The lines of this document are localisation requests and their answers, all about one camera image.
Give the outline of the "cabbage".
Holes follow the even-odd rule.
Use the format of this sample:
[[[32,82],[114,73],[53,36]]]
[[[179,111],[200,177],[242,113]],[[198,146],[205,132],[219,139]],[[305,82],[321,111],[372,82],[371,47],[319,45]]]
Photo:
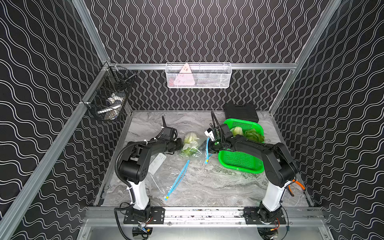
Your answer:
[[[243,129],[241,127],[234,127],[232,129],[230,129],[230,131],[232,132],[234,137],[237,135],[241,135],[241,136],[244,135]]]
[[[263,143],[265,141],[265,137],[262,134],[258,133],[255,129],[246,131],[244,133],[244,136],[248,140],[256,143]]]
[[[185,158],[198,157],[201,155],[199,147],[201,139],[194,132],[187,133],[184,139],[184,146],[181,150],[181,156]]]

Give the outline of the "clear zip-top bag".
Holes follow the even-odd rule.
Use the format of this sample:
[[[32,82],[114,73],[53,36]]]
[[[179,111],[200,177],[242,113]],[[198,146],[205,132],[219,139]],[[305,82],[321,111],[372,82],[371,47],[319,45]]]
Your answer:
[[[185,177],[190,161],[177,154],[160,153],[151,157],[146,177],[149,196],[166,203]]]
[[[211,138],[199,136],[195,132],[189,132],[185,135],[183,147],[180,155],[188,160],[196,160],[207,165],[212,154],[209,152],[209,143]]]

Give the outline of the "green plastic basket tray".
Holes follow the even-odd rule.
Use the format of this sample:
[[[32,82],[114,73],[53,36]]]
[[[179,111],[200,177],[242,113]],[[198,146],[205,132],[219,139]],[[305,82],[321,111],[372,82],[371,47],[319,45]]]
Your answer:
[[[263,127],[258,123],[238,119],[226,119],[224,124],[228,125],[229,129],[241,127],[244,133],[248,130],[255,129],[258,133],[265,136]],[[218,159],[223,167],[231,170],[250,174],[261,174],[265,170],[262,160],[243,152],[220,151]]]

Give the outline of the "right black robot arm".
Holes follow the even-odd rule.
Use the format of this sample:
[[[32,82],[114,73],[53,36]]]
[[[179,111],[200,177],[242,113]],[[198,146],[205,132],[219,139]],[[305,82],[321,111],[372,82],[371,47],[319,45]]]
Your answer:
[[[281,200],[286,187],[292,183],[298,173],[298,168],[287,147],[282,143],[257,143],[237,135],[226,139],[221,138],[214,142],[208,140],[208,150],[211,153],[224,150],[241,152],[263,162],[269,183],[257,216],[265,224],[273,222],[281,213]]]

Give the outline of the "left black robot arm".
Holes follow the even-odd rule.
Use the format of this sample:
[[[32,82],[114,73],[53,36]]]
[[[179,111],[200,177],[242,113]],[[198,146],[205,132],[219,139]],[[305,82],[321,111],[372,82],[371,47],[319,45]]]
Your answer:
[[[178,137],[178,131],[166,124],[162,116],[163,126],[159,134],[150,140],[129,142],[119,152],[115,161],[115,173],[129,190],[131,203],[118,211],[126,211],[138,223],[146,223],[151,219],[151,204],[146,193],[146,179],[155,154],[172,155],[183,148],[183,141]]]

